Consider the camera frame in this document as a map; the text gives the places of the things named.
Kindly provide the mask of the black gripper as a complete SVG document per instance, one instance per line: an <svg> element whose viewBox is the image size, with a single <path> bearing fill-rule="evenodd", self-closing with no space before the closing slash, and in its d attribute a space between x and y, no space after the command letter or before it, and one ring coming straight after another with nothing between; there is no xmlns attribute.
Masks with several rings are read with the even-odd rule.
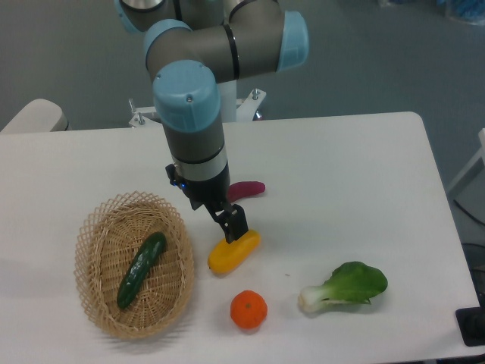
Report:
<svg viewBox="0 0 485 364"><path fill-rule="evenodd" d="M169 164L165 170L170 184L182 190L193 210L200 206L206 207L213 221L224 232L227 243L238 240L249 230L242 206L234 204L233 211L227 212L231 210L227 198L230 186L228 165L217 176L202 181L182 177L178 174L175 164Z"/></svg>

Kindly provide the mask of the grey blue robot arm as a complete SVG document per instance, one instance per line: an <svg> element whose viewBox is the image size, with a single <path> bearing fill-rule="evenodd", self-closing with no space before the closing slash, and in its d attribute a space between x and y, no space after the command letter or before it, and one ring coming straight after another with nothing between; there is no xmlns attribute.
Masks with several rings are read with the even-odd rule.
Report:
<svg viewBox="0 0 485 364"><path fill-rule="evenodd" d="M172 185L204 206L227 242L248 231L230 203L219 85L303 64L308 28L276 1L117 1L125 29L144 36L145 68L172 163Z"/></svg>

